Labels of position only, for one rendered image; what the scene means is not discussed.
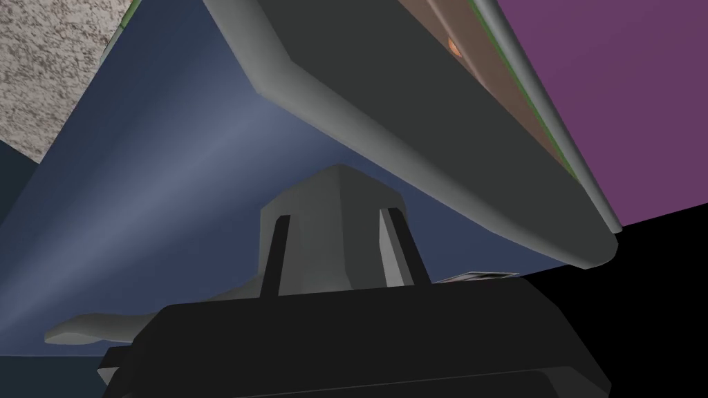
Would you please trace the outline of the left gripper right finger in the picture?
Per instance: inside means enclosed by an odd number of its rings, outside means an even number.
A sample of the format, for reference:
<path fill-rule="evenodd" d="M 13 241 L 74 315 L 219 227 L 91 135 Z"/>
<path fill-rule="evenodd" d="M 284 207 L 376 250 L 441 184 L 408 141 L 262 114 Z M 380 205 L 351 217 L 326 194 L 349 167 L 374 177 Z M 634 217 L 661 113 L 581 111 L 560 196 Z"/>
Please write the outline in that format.
<path fill-rule="evenodd" d="M 380 210 L 379 246 L 388 287 L 431 284 L 401 209 Z"/>

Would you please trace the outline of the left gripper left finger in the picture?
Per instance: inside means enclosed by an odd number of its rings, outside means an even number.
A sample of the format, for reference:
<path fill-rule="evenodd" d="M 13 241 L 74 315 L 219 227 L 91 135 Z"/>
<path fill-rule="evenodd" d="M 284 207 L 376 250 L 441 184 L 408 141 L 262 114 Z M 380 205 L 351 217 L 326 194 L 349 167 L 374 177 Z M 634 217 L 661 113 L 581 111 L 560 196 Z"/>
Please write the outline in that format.
<path fill-rule="evenodd" d="M 290 215 L 280 216 L 277 218 L 274 225 L 274 231 L 272 234 L 271 244 L 261 283 L 259 295 L 261 298 L 271 298 L 279 295 L 279 290 L 281 289 L 283 264 L 286 255 L 290 218 Z"/>

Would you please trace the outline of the dark grey slab, pale rim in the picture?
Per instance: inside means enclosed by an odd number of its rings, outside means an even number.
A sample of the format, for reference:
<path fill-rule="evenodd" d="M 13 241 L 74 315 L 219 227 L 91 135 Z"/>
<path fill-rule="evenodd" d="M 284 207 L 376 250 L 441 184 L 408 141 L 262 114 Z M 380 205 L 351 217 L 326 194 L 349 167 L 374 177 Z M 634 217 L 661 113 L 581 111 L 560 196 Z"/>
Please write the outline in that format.
<path fill-rule="evenodd" d="M 574 179 L 399 0 L 203 0 L 255 91 L 490 232 L 588 269 Z"/>

